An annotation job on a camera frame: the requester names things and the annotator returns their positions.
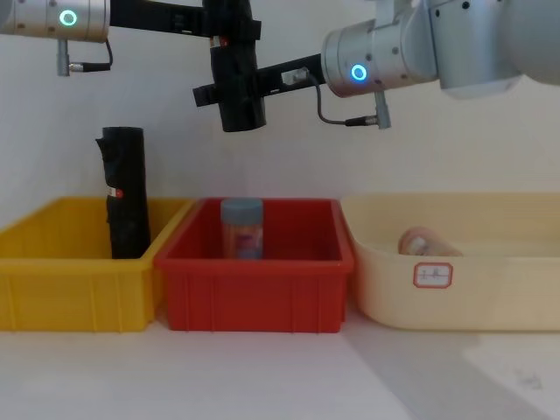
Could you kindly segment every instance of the white wall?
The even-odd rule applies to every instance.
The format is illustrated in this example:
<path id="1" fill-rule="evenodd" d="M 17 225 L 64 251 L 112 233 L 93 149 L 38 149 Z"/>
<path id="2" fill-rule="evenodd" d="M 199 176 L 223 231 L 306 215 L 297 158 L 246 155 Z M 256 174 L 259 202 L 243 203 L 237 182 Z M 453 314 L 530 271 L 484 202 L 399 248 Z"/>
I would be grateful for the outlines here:
<path id="1" fill-rule="evenodd" d="M 262 67 L 318 53 L 329 29 L 372 10 L 361 0 L 252 3 L 264 23 Z M 104 194 L 94 139 L 108 125 L 144 127 L 151 195 L 560 189 L 560 89 L 525 80 L 466 102 L 438 84 L 394 91 L 395 127 L 385 132 L 322 124 L 307 89 L 267 99 L 265 128 L 225 134 L 217 107 L 194 106 L 191 89 L 212 81 L 206 40 L 119 28 L 110 40 L 111 73 L 62 79 L 54 41 L 0 37 L 0 224 L 56 196 Z M 71 52 L 106 53 L 77 43 Z M 373 112 L 371 97 L 325 97 L 332 117 Z"/>

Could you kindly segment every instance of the table surface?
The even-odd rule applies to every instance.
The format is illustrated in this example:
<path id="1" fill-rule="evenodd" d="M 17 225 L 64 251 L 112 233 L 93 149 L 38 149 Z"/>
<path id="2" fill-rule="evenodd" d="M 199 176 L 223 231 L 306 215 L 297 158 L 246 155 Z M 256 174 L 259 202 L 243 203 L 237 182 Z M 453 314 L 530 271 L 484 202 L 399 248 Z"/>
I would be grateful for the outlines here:
<path id="1" fill-rule="evenodd" d="M 560 419 L 560 334 L 0 334 L 0 410 L 38 420 Z"/>

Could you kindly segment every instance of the bottle cap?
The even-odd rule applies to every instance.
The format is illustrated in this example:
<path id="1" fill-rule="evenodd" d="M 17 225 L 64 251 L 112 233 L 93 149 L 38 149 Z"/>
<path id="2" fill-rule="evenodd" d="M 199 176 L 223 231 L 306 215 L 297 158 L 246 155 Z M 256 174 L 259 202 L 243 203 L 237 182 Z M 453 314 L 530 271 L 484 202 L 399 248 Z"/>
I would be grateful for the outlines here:
<path id="1" fill-rule="evenodd" d="M 224 199 L 221 202 L 221 221 L 235 226 L 262 225 L 263 209 L 261 199 Z"/>

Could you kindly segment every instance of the plastic bin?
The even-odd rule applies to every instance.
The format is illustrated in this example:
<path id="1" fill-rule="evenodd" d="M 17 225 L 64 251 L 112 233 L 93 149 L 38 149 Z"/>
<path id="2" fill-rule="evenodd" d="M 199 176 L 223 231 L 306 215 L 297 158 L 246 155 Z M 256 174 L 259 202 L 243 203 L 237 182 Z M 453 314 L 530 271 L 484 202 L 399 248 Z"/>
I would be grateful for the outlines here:
<path id="1" fill-rule="evenodd" d="M 162 299 L 153 257 L 192 204 L 150 200 L 138 260 L 111 260 L 105 199 L 59 199 L 0 232 L 0 329 L 142 331 Z"/>
<path id="2" fill-rule="evenodd" d="M 340 204 L 264 201 L 263 256 L 222 259 L 220 199 L 199 203 L 162 249 L 172 330 L 336 333 L 354 268 Z"/>
<path id="3" fill-rule="evenodd" d="M 342 206 L 355 296 L 370 318 L 419 330 L 560 330 L 560 195 L 373 195 Z M 433 228 L 465 257 L 398 255 L 413 226 Z"/>

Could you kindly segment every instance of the yellow bin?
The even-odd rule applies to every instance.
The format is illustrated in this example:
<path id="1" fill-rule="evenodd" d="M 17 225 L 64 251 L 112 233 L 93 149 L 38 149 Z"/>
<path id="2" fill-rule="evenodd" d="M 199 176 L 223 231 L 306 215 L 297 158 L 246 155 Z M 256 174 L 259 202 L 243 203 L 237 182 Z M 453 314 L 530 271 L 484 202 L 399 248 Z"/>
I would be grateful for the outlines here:
<path id="1" fill-rule="evenodd" d="M 0 232 L 0 330 L 143 331 L 163 296 L 153 257 L 194 201 L 149 204 L 137 260 L 111 259 L 105 199 L 58 199 Z"/>

